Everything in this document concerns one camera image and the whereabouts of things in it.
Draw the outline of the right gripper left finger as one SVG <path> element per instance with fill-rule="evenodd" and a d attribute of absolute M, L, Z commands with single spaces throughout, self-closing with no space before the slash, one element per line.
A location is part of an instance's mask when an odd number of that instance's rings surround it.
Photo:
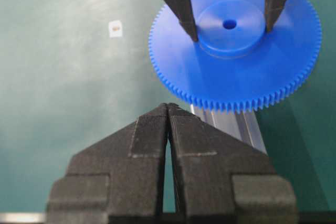
<path fill-rule="evenodd" d="M 157 223 L 167 120 L 160 104 L 74 155 L 50 191 L 47 223 Z"/>

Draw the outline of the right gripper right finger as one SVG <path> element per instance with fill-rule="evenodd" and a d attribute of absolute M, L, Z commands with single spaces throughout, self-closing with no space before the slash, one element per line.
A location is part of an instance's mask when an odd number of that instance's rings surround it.
<path fill-rule="evenodd" d="M 291 183 L 261 151 L 170 103 L 176 209 L 187 223 L 297 223 Z"/>

